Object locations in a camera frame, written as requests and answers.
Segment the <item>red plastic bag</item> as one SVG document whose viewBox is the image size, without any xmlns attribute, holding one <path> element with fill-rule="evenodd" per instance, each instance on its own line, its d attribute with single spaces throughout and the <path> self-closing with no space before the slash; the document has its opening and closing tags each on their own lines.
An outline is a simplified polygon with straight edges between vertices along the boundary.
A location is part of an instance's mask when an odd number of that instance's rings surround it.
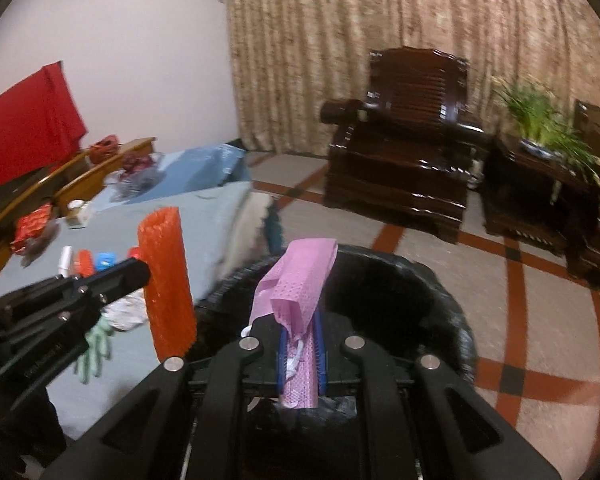
<svg viewBox="0 0 600 480">
<path fill-rule="evenodd" d="M 140 254 L 140 248 L 138 248 L 138 247 L 132 247 L 132 248 L 130 248 L 129 251 L 128 251 L 128 257 L 129 258 L 135 258 L 135 259 L 142 258 L 142 255 Z"/>
</svg>

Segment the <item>orange foam net roll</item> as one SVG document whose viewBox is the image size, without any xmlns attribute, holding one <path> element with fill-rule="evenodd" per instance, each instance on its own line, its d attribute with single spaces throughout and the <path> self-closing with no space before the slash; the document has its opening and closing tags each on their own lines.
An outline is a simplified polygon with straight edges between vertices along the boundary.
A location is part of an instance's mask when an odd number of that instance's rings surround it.
<svg viewBox="0 0 600 480">
<path fill-rule="evenodd" d="M 157 358 L 185 358 L 197 339 L 197 321 L 178 207 L 148 214 L 137 228 L 137 240 L 150 271 L 144 297 Z"/>
</svg>

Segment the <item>pink perforated cloth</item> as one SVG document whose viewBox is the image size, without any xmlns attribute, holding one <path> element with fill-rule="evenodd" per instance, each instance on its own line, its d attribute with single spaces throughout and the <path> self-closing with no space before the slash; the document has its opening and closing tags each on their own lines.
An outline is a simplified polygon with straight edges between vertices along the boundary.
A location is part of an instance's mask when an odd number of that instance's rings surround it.
<svg viewBox="0 0 600 480">
<path fill-rule="evenodd" d="M 333 238 L 294 240 L 253 295 L 242 336 L 252 337 L 254 323 L 268 315 L 280 326 L 278 390 L 284 408 L 303 410 L 318 404 L 323 369 L 316 312 L 337 252 Z"/>
</svg>

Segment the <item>orange foam net pad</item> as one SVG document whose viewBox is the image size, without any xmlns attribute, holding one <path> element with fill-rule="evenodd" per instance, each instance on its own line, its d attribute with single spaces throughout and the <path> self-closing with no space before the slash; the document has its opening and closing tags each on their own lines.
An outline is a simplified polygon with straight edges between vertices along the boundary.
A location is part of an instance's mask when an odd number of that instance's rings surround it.
<svg viewBox="0 0 600 480">
<path fill-rule="evenodd" d="M 73 270 L 84 278 L 93 275 L 95 270 L 94 259 L 89 250 L 81 249 L 74 257 Z"/>
</svg>

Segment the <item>white plastic bag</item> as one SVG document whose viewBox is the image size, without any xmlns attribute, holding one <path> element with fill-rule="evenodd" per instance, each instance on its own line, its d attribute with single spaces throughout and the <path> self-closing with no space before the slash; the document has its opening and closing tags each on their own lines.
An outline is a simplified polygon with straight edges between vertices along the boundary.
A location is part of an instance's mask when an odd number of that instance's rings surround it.
<svg viewBox="0 0 600 480">
<path fill-rule="evenodd" d="M 148 321 L 143 289 L 107 304 L 102 312 L 109 325 L 118 332 L 130 332 Z"/>
</svg>

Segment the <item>black trash bin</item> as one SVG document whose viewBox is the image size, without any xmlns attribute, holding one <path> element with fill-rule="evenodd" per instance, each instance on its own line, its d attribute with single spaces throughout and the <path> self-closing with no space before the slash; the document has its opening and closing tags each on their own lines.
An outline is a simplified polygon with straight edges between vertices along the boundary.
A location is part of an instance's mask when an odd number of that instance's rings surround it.
<svg viewBox="0 0 600 480">
<path fill-rule="evenodd" d="M 252 260 L 223 278 L 197 307 L 198 340 L 193 361 L 212 358 L 246 326 L 257 284 L 278 256 Z M 352 328 L 390 356 L 413 361 L 424 352 L 442 359 L 471 384 L 477 349 L 462 307 L 428 266 L 396 255 L 344 245 L 318 300 L 321 309 L 343 315 Z M 310 437 L 343 438 L 356 428 L 350 396 L 327 399 L 317 408 L 289 411 L 261 401 L 246 422 L 264 434 L 304 432 Z"/>
</svg>

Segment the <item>blue small card packet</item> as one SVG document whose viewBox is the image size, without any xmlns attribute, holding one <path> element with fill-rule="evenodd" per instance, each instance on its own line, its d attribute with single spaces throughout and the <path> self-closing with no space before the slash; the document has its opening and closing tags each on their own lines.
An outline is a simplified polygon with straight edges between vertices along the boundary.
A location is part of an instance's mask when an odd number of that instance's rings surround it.
<svg viewBox="0 0 600 480">
<path fill-rule="evenodd" d="M 111 268 L 117 263 L 114 252 L 99 252 L 94 260 L 94 268 L 97 272 Z"/>
</svg>

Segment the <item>green rubber glove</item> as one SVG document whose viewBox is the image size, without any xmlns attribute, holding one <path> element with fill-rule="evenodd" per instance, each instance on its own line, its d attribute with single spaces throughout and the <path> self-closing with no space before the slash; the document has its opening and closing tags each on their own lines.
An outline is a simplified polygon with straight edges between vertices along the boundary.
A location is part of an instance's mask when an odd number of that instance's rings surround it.
<svg viewBox="0 0 600 480">
<path fill-rule="evenodd" d="M 100 318 L 86 334 L 87 350 L 74 363 L 73 373 L 81 384 L 86 385 L 92 377 L 102 374 L 102 364 L 111 359 L 111 338 L 114 329 L 106 318 Z"/>
</svg>

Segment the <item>white tissue box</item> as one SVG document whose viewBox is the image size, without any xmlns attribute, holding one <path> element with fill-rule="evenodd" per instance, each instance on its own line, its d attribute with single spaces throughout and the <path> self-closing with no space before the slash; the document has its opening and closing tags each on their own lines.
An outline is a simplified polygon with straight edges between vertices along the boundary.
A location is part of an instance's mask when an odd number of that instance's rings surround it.
<svg viewBox="0 0 600 480">
<path fill-rule="evenodd" d="M 87 200 L 72 200 L 67 205 L 65 222 L 69 229 L 84 229 L 93 218 L 94 209 Z"/>
</svg>

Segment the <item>glass fruit bowl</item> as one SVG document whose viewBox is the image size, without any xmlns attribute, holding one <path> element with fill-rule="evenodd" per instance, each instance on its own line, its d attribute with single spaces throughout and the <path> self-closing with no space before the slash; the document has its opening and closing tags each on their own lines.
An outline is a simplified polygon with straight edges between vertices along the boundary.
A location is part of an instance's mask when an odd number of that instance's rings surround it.
<svg viewBox="0 0 600 480">
<path fill-rule="evenodd" d="M 110 172 L 104 180 L 104 185 L 114 192 L 114 200 L 127 200 L 142 194 L 153 188 L 162 178 L 163 172 L 160 164 L 163 160 L 162 153 L 150 153 L 154 160 L 154 166 L 137 172 L 136 174 L 127 174 L 122 165 L 118 170 Z"/>
</svg>

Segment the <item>wooden tv cabinet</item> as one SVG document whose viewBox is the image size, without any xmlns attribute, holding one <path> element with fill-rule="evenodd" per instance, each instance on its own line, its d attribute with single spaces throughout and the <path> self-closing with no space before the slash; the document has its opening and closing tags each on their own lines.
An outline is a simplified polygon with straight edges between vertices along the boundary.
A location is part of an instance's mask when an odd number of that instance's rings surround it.
<svg viewBox="0 0 600 480">
<path fill-rule="evenodd" d="M 20 185 L 12 186 L 10 193 L 2 188 L 0 195 L 0 273 L 4 269 L 12 252 L 9 244 L 15 235 L 15 224 L 20 217 L 34 211 L 46 197 L 58 208 L 58 214 L 64 216 L 68 203 L 76 198 L 91 200 L 104 188 L 104 180 L 114 170 L 122 166 L 127 152 L 148 155 L 155 151 L 156 138 L 140 138 L 120 146 L 117 154 L 112 155 L 98 165 L 93 165 L 83 151 L 54 171 L 44 167 L 33 171 L 26 178 L 19 179 Z"/>
</svg>

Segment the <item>dark red apples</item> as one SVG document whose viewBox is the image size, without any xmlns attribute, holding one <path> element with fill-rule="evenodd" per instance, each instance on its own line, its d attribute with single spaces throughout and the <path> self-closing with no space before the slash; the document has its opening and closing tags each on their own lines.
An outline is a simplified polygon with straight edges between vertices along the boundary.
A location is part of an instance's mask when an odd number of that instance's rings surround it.
<svg viewBox="0 0 600 480">
<path fill-rule="evenodd" d="M 136 174 L 152 166 L 154 166 L 154 160 L 150 155 L 129 152 L 125 153 L 122 159 L 122 169 L 127 174 Z"/>
</svg>

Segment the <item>blue grey tablecloth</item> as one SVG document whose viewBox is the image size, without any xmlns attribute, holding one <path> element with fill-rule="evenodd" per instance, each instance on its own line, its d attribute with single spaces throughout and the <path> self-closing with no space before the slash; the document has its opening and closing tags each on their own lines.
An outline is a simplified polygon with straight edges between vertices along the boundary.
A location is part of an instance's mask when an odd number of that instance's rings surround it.
<svg viewBox="0 0 600 480">
<path fill-rule="evenodd" d="M 112 252 L 119 260 L 137 245 L 137 227 L 162 207 L 180 210 L 190 291 L 198 301 L 230 272 L 257 257 L 258 243 L 269 252 L 283 245 L 282 228 L 271 196 L 255 191 L 249 182 L 120 205 L 95 214 L 84 229 L 70 230 L 64 222 L 50 246 L 30 266 L 17 256 L 0 273 L 0 297 L 58 271 L 61 249 Z M 48 387 L 59 423 L 76 440 L 131 391 L 154 368 L 158 359 L 149 326 L 144 324 L 112 337 L 112 358 L 102 374 L 83 385 L 72 370 L 62 372 Z"/>
</svg>

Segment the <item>light blue small tablecloth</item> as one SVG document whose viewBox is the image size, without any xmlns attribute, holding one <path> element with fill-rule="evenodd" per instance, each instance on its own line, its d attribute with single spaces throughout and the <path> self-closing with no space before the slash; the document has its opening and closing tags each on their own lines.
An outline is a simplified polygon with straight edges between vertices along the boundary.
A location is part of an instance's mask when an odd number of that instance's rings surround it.
<svg viewBox="0 0 600 480">
<path fill-rule="evenodd" d="M 230 144 L 214 144 L 163 154 L 160 169 L 163 176 L 150 190 L 127 200 L 114 200 L 114 192 L 104 185 L 91 199 L 91 204 L 96 211 L 104 211 L 120 205 L 138 204 L 251 180 L 246 152 Z"/>
</svg>

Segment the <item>red cloth cover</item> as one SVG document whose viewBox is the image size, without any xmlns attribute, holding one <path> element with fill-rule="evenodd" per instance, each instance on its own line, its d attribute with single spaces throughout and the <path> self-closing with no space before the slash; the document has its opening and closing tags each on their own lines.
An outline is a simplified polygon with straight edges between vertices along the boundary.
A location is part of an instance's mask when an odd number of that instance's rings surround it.
<svg viewBox="0 0 600 480">
<path fill-rule="evenodd" d="M 0 95 L 0 186 L 66 162 L 86 133 L 62 63 L 43 66 Z"/>
</svg>

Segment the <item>dark wooden side table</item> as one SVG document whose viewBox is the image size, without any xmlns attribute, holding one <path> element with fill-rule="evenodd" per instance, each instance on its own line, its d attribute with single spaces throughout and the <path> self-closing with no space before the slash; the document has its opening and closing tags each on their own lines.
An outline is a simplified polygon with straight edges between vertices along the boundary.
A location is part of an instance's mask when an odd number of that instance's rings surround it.
<svg viewBox="0 0 600 480">
<path fill-rule="evenodd" d="M 557 160 L 529 153 L 507 133 L 497 134 L 490 146 L 479 193 L 486 232 L 556 255 L 576 248 L 598 214 L 596 184 Z"/>
</svg>

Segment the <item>green potted plant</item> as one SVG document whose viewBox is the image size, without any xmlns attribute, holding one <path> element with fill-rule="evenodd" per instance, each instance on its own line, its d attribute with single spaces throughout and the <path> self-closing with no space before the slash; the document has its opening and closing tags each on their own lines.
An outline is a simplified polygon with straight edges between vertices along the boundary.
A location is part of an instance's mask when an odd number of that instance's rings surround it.
<svg viewBox="0 0 600 480">
<path fill-rule="evenodd" d="M 554 93 L 542 82 L 528 78 L 498 78 L 493 93 L 503 103 L 524 148 L 544 160 L 557 160 L 574 171 L 594 171 L 600 158 L 568 124 Z"/>
</svg>

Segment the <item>beige patterned curtain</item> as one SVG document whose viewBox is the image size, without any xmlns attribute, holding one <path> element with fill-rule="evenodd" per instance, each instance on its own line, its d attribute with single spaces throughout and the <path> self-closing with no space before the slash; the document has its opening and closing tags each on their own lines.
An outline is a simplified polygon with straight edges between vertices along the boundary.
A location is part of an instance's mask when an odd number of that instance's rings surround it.
<svg viewBox="0 0 600 480">
<path fill-rule="evenodd" d="M 468 104 L 498 118 L 493 86 L 534 80 L 562 107 L 600 106 L 600 18 L 586 0 L 222 0 L 247 148 L 324 154 L 329 99 L 361 99 L 373 50 L 464 58 Z"/>
</svg>

